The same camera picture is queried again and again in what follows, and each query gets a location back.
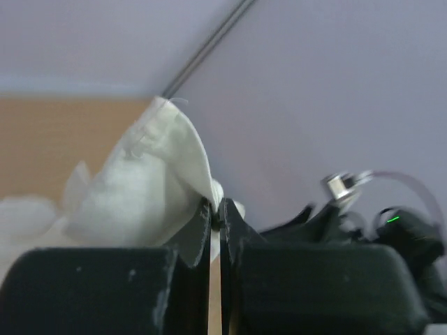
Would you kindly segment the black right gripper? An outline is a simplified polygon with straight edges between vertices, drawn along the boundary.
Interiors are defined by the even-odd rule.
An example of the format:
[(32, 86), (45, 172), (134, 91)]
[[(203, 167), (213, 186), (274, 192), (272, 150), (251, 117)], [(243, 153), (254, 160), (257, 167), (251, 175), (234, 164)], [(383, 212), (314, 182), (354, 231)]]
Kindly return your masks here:
[(446, 256), (438, 230), (416, 212), (403, 207), (381, 210), (373, 220), (374, 236), (367, 238), (361, 228), (343, 230), (342, 223), (363, 224), (355, 212), (342, 213), (327, 203), (312, 216), (314, 205), (307, 205), (294, 219), (261, 232), (268, 241), (340, 244), (381, 244), (395, 249), (404, 259), (430, 314), (446, 313), (446, 285), (436, 262)]

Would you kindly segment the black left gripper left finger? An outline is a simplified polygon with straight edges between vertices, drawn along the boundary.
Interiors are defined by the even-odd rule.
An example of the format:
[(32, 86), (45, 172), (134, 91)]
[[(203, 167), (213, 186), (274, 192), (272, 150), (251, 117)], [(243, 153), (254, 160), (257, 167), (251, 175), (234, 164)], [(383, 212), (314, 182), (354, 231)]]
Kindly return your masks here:
[(1, 285), (2, 334), (206, 334), (211, 206), (156, 248), (35, 248)]

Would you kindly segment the grey metal corner post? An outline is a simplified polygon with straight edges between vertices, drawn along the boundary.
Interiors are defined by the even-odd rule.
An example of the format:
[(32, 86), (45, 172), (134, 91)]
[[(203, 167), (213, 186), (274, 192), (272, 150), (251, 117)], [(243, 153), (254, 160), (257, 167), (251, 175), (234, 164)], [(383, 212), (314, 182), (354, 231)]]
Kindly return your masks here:
[(162, 96), (173, 98), (179, 88), (191, 77), (193, 72), (206, 60), (219, 43), (229, 34), (231, 29), (243, 18), (257, 0), (238, 1), (221, 23), (205, 39), (204, 43), (195, 52), (191, 59), (182, 67), (178, 74), (169, 82), (163, 90)]

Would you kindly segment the white t-shirt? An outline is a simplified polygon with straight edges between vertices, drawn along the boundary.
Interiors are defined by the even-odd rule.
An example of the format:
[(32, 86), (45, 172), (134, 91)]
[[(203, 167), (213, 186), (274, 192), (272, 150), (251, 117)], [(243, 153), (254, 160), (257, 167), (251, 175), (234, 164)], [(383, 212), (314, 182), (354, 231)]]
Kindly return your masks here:
[(201, 200), (217, 210), (223, 197), (194, 125), (157, 96), (96, 176), (76, 166), (60, 207), (34, 196), (3, 199), (1, 240), (32, 244), (57, 235), (80, 245), (157, 245), (186, 225)]

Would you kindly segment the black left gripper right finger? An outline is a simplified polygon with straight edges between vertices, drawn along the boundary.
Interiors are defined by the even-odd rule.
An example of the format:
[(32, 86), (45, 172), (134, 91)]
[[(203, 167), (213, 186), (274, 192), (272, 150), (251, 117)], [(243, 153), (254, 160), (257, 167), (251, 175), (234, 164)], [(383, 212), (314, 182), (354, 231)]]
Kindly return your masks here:
[(430, 323), (406, 260), (307, 207), (258, 233), (235, 202), (219, 207), (224, 334), (422, 334)]

